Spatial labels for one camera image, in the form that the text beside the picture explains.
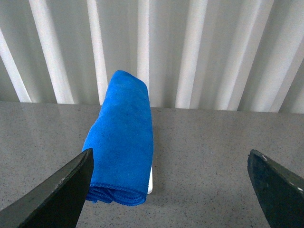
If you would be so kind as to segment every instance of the table surface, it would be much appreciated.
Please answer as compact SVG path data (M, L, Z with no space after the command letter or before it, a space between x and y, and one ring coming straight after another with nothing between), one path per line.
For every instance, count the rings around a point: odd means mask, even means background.
M0 102L0 209L81 152L100 106ZM304 176L304 115L152 108L153 193L85 202L78 228L269 227L247 173L257 149Z

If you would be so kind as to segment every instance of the speckled countertop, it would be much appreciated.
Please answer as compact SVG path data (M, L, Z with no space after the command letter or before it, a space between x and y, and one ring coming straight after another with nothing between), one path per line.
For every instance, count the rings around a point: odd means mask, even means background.
M100 106L0 102L0 209L81 152ZM78 228L269 227L247 173L257 149L304 176L304 115L153 108L153 193L84 204Z

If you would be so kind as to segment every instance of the white object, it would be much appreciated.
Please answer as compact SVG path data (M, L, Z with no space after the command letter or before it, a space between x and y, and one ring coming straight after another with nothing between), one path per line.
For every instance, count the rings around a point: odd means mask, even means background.
M150 178L149 178L149 187L148 187L148 194L150 194L153 190L153 175L152 175L152 167L150 172Z

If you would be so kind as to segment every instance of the microfiber cloth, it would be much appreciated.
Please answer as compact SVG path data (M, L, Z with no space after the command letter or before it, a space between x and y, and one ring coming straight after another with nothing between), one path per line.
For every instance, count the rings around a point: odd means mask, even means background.
M136 206L147 198L153 157L152 117L144 82L116 71L83 151L93 149L87 200Z

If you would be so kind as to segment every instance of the folded towel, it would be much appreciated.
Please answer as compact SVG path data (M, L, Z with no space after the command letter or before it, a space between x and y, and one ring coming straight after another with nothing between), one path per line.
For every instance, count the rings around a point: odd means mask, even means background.
M127 206L145 202L153 134L144 82L127 72L115 72L83 151L88 148L93 148L94 170L87 200Z

